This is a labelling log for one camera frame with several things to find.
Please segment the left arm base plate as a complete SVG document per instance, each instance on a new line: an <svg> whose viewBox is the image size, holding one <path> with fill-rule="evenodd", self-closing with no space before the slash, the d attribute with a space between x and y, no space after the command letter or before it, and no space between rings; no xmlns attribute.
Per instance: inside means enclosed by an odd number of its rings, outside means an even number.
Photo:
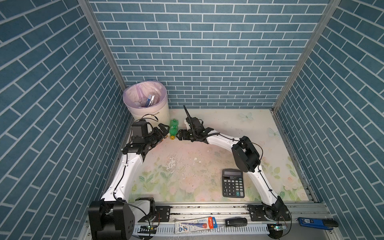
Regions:
<svg viewBox="0 0 384 240"><path fill-rule="evenodd" d="M171 214L171 206L156 206L156 209L153 211L151 210L149 213L149 216L141 217L138 222L144 223L148 222L150 220L151 223L157 223L157 222L169 222L170 221L170 214Z"/></svg>

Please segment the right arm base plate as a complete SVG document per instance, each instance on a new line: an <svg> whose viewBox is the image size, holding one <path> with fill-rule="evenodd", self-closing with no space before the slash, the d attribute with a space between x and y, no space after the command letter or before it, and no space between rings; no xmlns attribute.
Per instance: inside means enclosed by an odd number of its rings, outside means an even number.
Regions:
<svg viewBox="0 0 384 240"><path fill-rule="evenodd" d="M290 221L291 214L285 205L247 205L252 222L261 221Z"/></svg>

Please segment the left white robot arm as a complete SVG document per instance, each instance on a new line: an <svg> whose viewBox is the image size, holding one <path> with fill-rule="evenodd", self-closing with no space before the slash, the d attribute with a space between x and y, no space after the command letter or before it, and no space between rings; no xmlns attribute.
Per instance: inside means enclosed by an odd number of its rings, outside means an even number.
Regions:
<svg viewBox="0 0 384 240"><path fill-rule="evenodd" d="M148 236L142 238L150 239L156 214L154 199L139 198L129 203L133 183L146 155L169 134L167 125L160 123L149 130L150 126L145 119L132 124L130 140L122 149L122 158L110 186L100 200L91 202L88 215L92 239L128 240L138 222L148 223Z"/></svg>

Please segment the green plastic bottle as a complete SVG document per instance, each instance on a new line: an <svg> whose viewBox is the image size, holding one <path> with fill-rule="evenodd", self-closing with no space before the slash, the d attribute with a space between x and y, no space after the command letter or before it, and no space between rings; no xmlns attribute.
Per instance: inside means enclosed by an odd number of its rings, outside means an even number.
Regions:
<svg viewBox="0 0 384 240"><path fill-rule="evenodd" d="M178 130L179 130L179 121L176 119L172 119L170 121L170 130L169 130L171 140L174 140L176 138Z"/></svg>

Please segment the clear bottle blue cap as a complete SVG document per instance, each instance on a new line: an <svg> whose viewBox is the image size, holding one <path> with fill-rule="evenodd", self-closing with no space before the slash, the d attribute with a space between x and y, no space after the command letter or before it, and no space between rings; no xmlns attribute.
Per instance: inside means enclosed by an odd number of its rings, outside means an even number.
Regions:
<svg viewBox="0 0 384 240"><path fill-rule="evenodd" d="M151 107L156 102L157 96L156 95L149 95L147 98L147 101L145 103L145 107Z"/></svg>

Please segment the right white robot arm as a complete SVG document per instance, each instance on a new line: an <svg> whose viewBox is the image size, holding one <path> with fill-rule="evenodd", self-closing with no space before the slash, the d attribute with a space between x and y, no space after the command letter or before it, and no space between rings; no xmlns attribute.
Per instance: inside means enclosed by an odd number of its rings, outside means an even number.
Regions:
<svg viewBox="0 0 384 240"><path fill-rule="evenodd" d="M202 142L215 145L232 152L237 168L248 174L256 187L262 201L264 215L271 221L281 219L291 220L292 215L282 198L272 189L262 167L262 155L259 154L254 144L247 136L241 138L230 137L206 128L203 121L196 117L188 116L185 119L186 130L179 130L177 138L191 142Z"/></svg>

